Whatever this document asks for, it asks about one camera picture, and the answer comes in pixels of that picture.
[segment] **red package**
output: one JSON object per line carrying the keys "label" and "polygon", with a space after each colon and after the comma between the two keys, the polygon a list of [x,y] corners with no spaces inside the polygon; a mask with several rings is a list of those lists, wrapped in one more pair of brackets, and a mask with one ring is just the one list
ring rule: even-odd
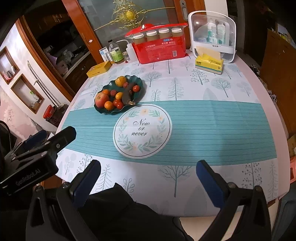
{"label": "red package", "polygon": [[156,30],[158,32],[161,28],[168,28],[171,32],[172,28],[181,28],[183,33],[182,36],[157,39],[139,44],[133,43],[132,45],[141,64],[148,64],[174,58],[183,58],[186,56],[185,34],[183,29],[187,25],[188,24],[186,23],[166,24],[153,27],[151,27],[151,24],[148,25],[149,27],[147,27],[147,25],[142,25],[141,27],[129,31],[125,37],[133,39],[134,36],[139,33],[143,33],[146,37],[146,32],[151,30]]}

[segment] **white storage box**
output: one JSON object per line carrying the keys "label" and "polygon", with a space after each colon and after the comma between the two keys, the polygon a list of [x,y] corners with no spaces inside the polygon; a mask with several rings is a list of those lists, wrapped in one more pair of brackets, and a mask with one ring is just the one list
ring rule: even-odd
{"label": "white storage box", "polygon": [[192,51],[206,47],[221,53],[221,58],[230,63],[235,55],[236,24],[224,14],[212,11],[195,11],[188,15]]}

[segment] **pink wallpaper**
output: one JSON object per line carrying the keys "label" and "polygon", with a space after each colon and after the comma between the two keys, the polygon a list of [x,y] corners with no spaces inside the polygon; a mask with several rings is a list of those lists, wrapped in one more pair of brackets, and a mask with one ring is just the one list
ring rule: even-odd
{"label": "pink wallpaper", "polygon": [[11,133],[18,137],[17,142],[26,140],[37,133],[31,119],[9,98],[0,87],[0,120],[4,121]]}

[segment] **teal striped table runner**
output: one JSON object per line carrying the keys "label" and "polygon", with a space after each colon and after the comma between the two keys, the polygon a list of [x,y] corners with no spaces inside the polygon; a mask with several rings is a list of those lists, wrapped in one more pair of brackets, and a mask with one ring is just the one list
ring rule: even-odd
{"label": "teal striped table runner", "polygon": [[276,158],[272,133],[260,104],[211,100],[147,103],[164,108],[173,123],[168,143],[157,154],[145,159],[121,155],[112,138],[121,114],[104,115],[94,108],[70,111],[63,128],[73,126],[77,137],[67,149],[123,161],[182,166],[194,166],[201,159],[214,166]]}

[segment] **door handle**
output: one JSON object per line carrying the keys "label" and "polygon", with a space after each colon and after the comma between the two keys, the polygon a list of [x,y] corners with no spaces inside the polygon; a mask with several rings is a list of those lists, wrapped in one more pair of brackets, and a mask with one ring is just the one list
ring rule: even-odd
{"label": "door handle", "polygon": [[180,0],[181,11],[183,15],[183,19],[188,22],[188,11],[185,0]]}

